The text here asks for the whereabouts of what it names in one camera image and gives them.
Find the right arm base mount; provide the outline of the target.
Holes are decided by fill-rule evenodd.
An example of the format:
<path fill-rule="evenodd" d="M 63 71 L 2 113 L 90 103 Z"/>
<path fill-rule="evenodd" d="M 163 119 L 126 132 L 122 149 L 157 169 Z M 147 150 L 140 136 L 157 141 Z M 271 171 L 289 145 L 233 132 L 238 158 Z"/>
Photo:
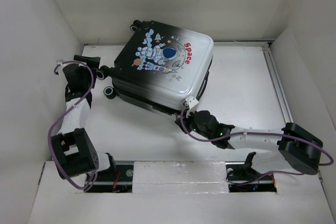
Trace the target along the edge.
<path fill-rule="evenodd" d="M 255 154 L 249 153 L 244 162 L 226 163 L 226 182 L 230 193 L 277 192 L 273 174 L 257 180 L 261 173 L 251 167 Z"/>

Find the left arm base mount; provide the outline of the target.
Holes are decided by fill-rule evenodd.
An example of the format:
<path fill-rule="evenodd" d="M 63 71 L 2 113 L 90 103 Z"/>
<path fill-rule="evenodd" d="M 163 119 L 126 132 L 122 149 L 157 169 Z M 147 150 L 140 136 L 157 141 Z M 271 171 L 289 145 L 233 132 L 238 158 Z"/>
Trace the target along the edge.
<path fill-rule="evenodd" d="M 87 193 L 132 193 L 134 162 L 116 161 L 116 172 L 104 170 Z"/>

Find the aluminium rail frame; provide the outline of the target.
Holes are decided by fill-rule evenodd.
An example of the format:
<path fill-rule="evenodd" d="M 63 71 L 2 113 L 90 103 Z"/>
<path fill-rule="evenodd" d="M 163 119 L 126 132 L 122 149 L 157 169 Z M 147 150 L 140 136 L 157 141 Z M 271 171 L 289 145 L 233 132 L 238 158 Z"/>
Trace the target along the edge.
<path fill-rule="evenodd" d="M 145 138 L 185 134 L 165 115 L 142 109 L 102 90 L 98 81 L 86 129 L 91 138 L 139 134 Z M 198 105 L 217 120 L 252 129 L 274 129 L 292 121 L 270 46 L 265 42 L 216 42 L 208 82 Z"/>

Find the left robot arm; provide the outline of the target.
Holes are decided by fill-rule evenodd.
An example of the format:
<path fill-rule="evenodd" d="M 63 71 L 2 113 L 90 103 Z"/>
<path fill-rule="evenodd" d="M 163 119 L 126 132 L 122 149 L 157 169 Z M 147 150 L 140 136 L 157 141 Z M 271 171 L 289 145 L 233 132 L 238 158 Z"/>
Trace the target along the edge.
<path fill-rule="evenodd" d="M 73 60 L 60 61 L 54 74 L 62 73 L 65 87 L 66 110 L 54 123 L 60 130 L 48 132 L 48 145 L 62 179 L 73 183 L 72 178 L 87 175 L 87 182 L 80 189 L 99 179 L 114 180 L 119 172 L 109 153 L 98 154 L 85 130 L 87 116 L 92 107 L 92 92 L 99 73 L 100 57 L 74 55 Z"/>

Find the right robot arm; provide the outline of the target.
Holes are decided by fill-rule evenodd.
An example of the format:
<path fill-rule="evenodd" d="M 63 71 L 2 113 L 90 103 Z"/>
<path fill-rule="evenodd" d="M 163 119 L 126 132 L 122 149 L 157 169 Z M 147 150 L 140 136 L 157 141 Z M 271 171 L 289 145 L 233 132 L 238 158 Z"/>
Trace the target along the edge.
<path fill-rule="evenodd" d="M 300 174 L 316 175 L 319 169 L 323 142 L 295 123 L 273 130 L 245 129 L 220 123 L 204 110 L 190 116 L 183 111 L 175 124 L 188 135 L 201 135 L 200 142 L 223 150 L 252 149 L 243 165 L 243 173 L 250 179 L 271 170 L 292 168 Z"/>

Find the black kids suitcase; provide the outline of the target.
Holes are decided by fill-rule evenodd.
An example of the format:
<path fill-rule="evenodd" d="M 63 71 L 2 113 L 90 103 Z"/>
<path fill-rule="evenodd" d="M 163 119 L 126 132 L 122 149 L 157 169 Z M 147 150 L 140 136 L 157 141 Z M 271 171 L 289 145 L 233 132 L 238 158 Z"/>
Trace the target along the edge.
<path fill-rule="evenodd" d="M 133 35 L 97 77 L 112 79 L 123 100 L 168 115 L 181 112 L 188 97 L 200 100 L 207 86 L 214 41 L 206 34 L 156 21 L 135 20 Z"/>

